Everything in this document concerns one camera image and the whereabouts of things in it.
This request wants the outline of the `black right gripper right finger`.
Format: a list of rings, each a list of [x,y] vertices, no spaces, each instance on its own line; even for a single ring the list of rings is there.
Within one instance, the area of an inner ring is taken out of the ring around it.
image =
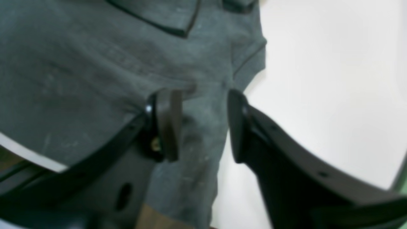
[[[255,174],[274,229],[400,229],[406,196],[319,159],[275,121],[228,92],[233,157]]]

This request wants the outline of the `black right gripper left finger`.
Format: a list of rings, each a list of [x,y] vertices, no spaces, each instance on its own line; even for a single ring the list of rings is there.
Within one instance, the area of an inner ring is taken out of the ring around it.
[[[1,172],[1,220],[27,229],[133,229],[154,166],[179,158],[181,125],[182,91],[162,89],[68,170],[14,165]]]

